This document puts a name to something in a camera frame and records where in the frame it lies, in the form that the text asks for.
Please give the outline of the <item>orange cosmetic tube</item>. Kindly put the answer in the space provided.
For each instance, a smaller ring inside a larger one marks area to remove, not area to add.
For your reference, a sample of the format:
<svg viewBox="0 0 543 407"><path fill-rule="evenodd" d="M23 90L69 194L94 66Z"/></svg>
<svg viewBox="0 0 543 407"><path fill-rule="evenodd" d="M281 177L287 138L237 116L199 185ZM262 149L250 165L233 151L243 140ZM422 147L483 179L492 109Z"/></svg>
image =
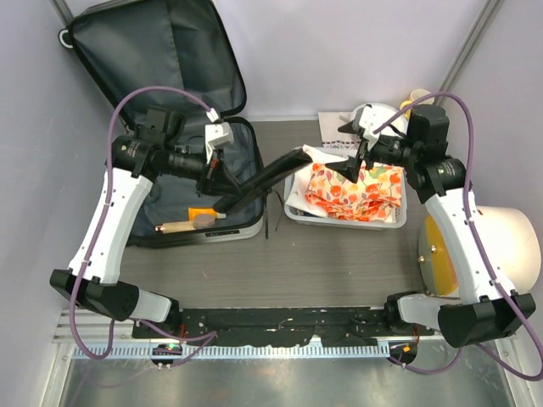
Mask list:
<svg viewBox="0 0 543 407"><path fill-rule="evenodd" d="M188 218L190 220L195 220L197 216L208 215L212 216L215 219L225 219L227 216L223 213L216 212L213 208L188 208Z"/></svg>

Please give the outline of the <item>brown round compact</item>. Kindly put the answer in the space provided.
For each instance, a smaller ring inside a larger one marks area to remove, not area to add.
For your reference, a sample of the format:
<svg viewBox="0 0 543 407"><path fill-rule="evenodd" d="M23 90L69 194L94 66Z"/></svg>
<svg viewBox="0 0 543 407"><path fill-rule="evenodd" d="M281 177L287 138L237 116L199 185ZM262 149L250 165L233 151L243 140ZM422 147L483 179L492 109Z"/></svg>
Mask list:
<svg viewBox="0 0 543 407"><path fill-rule="evenodd" d="M198 214L193 219L193 227L196 230L210 228L216 223L216 217L209 214Z"/></svg>

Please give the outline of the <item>orange floral cloth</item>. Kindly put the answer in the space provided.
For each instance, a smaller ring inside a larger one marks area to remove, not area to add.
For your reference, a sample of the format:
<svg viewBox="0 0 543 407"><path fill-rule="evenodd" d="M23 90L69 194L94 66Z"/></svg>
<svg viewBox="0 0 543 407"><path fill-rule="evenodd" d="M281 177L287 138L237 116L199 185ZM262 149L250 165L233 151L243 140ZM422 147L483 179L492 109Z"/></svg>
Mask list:
<svg viewBox="0 0 543 407"><path fill-rule="evenodd" d="M403 170L390 165L374 165L371 170L360 169L357 183L349 182L348 188L356 201L350 210L332 218L360 222L394 223L396 210L400 208L402 198Z"/></svg>

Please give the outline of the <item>white plastic mesh basket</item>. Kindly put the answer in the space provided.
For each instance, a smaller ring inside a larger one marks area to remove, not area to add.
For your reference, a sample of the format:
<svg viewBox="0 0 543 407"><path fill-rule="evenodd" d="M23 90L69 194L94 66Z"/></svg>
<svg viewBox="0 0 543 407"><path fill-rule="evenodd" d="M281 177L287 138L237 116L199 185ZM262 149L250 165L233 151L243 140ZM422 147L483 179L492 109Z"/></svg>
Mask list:
<svg viewBox="0 0 543 407"><path fill-rule="evenodd" d="M301 147L310 163L285 179L284 211L300 224L354 229L398 229L406 223L403 169L375 164L361 167L348 181L326 165L343 163L354 152L340 148Z"/></svg>

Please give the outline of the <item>beige cylindrical bottle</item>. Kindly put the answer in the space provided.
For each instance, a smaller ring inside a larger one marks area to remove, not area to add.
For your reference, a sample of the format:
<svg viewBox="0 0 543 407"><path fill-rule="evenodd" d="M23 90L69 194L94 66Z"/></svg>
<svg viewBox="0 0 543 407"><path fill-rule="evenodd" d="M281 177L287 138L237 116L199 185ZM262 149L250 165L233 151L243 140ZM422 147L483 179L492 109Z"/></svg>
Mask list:
<svg viewBox="0 0 543 407"><path fill-rule="evenodd" d="M180 233L194 230L195 226L191 220L166 222L155 227L155 231L160 234Z"/></svg>

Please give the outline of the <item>black white space suitcase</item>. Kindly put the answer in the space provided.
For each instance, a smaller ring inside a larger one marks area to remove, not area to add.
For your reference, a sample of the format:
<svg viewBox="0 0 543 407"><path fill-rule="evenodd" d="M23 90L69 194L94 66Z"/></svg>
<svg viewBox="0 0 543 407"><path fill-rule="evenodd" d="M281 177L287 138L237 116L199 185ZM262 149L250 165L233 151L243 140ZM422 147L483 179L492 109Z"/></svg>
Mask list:
<svg viewBox="0 0 543 407"><path fill-rule="evenodd" d="M241 113L247 93L227 31L211 1L108 1L76 16L59 32L113 105L121 105L126 129L162 107L181 113L185 126L173 145L192 152L204 147L205 110L226 120L233 141L224 148L227 168L246 181L263 167L253 126ZM161 234L166 222L183 221L191 208L209 207L192 180L161 176L137 213L128 242L142 248L216 243L255 236L264 224L265 201L200 231Z"/></svg>

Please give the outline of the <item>white cylindrical bin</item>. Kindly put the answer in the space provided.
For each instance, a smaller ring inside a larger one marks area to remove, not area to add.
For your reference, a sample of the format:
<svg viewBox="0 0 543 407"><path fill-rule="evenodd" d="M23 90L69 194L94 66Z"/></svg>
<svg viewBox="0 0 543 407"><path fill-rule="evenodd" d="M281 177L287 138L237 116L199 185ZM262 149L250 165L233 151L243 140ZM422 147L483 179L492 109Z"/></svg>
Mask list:
<svg viewBox="0 0 543 407"><path fill-rule="evenodd" d="M512 208L479 206L478 212L477 229L490 262L505 272L517 292L529 292L540 275L541 254L528 217ZM444 238L431 216L426 217L420 231L418 255L427 291L432 295L456 297L456 273Z"/></svg>

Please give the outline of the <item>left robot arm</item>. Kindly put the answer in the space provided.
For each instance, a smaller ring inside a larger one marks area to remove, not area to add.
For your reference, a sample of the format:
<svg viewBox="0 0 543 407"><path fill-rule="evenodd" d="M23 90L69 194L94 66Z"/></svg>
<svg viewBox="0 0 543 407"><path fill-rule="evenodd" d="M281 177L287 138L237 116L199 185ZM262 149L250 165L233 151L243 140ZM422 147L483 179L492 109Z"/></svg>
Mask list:
<svg viewBox="0 0 543 407"><path fill-rule="evenodd" d="M149 109L144 123L130 136L109 143L101 198L79 251L65 270L54 270L50 285L70 302L70 328L76 329L76 309L131 319L163 338L180 330L179 303L121 282L120 262L140 207L157 177L166 174L196 182L199 195L222 195L238 188L237 178L224 164L223 147L234 143L258 159L252 126L241 118L222 119L207 113L204 149L176 150L172 139L182 132L185 118L167 109Z"/></svg>

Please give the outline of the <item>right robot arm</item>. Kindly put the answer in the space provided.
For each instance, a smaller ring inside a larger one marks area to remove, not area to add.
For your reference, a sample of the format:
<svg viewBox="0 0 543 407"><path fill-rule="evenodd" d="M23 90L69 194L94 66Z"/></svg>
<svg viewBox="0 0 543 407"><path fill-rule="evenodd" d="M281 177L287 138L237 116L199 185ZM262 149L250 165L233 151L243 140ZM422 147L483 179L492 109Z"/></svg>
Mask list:
<svg viewBox="0 0 543 407"><path fill-rule="evenodd" d="M454 348L510 337L535 312L531 294L519 292L504 267L492 262L475 230L483 216L475 205L468 167L447 154L449 118L440 106L411 108L406 132L382 133L374 107L359 109L338 128L358 136L356 153L329 167L352 181L361 165L391 164L404 169L408 184L437 226L456 274L458 298L398 293L387 298L383 324L392 334L413 324L440 332Z"/></svg>

